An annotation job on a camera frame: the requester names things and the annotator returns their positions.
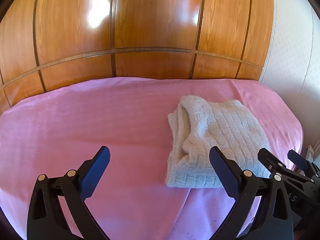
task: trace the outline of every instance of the white knit sweater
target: white knit sweater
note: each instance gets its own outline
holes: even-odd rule
[[[258,120],[239,101],[211,103],[197,96],[183,96],[168,115],[173,149],[168,159],[169,187],[222,187],[209,161],[211,147],[256,176],[269,171],[258,161],[258,151],[269,149]]]

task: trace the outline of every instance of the pink tablecloth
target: pink tablecloth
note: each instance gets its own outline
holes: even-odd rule
[[[240,100],[259,120],[273,153],[292,167],[286,154],[300,151],[301,125],[281,98],[258,82],[112,78],[72,85],[27,98],[0,117],[0,206],[22,238],[37,176],[62,176],[105,145],[111,161],[86,203],[112,240],[209,239],[234,200],[223,188],[164,183],[172,147],[167,115],[182,95]]]

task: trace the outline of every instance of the round metal rivet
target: round metal rivet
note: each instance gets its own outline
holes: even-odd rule
[[[75,170],[71,170],[71,171],[68,171],[68,176],[69,177],[72,177],[76,174],[76,171]]]
[[[45,179],[45,175],[44,174],[41,174],[39,177],[38,177],[39,180],[44,180]]]
[[[276,175],[275,175],[275,180],[281,181],[281,177],[280,177],[278,174],[276,174]]]
[[[243,172],[243,174],[244,174],[245,176],[247,176],[247,177],[251,177],[251,176],[252,176],[252,172],[249,171],[249,170],[245,170],[245,171]]]

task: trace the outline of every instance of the metal pin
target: metal pin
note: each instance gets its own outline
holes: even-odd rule
[[[45,179],[45,175],[44,174],[41,174],[39,177],[38,177],[39,180],[44,180]]]
[[[76,174],[76,171],[75,170],[70,170],[70,171],[68,171],[68,176],[69,177],[72,177],[72,176],[74,176]]]
[[[252,172],[249,171],[249,170],[245,170],[245,171],[243,172],[243,174],[244,174],[245,176],[247,176],[247,177],[251,177],[251,176],[252,176]]]
[[[281,181],[281,177],[280,177],[278,174],[276,174],[276,175],[275,175],[275,180]]]

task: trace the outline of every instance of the wooden headboard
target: wooden headboard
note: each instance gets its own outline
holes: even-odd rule
[[[116,76],[258,80],[274,0],[14,0],[0,23],[0,114]]]

